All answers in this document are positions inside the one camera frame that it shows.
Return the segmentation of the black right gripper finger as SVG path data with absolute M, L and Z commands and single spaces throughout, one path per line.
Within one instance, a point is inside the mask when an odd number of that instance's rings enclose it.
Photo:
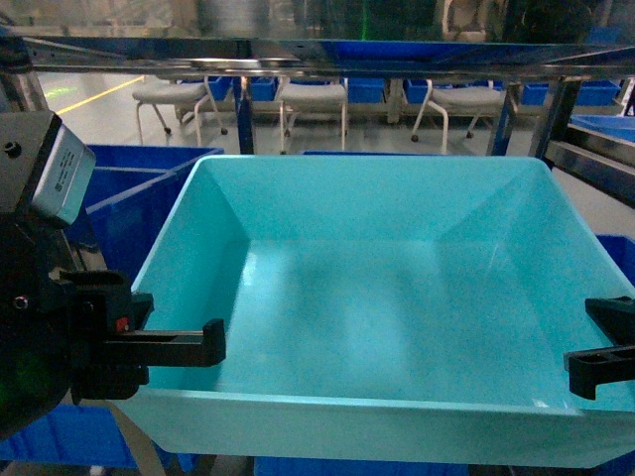
M 634 346 L 570 352 L 564 356 L 564 365 L 570 392 L 595 399 L 598 386 L 634 380 Z

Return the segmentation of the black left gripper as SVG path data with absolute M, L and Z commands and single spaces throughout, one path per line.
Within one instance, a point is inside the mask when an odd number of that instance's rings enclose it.
M 31 206 L 62 119 L 52 111 L 1 116 L 1 436 L 8 438 L 65 396 L 127 400 L 137 369 L 99 363 L 91 353 L 111 331 L 115 310 L 142 330 L 149 293 L 130 293 L 121 273 L 84 271 L 64 235 Z M 160 367 L 212 367 L 226 357 L 223 319 L 200 331 L 135 331 L 123 337 L 127 361 Z

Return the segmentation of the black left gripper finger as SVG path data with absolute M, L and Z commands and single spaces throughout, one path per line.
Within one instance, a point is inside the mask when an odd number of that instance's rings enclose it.
M 587 298 L 585 311 L 614 345 L 634 344 L 632 297 Z

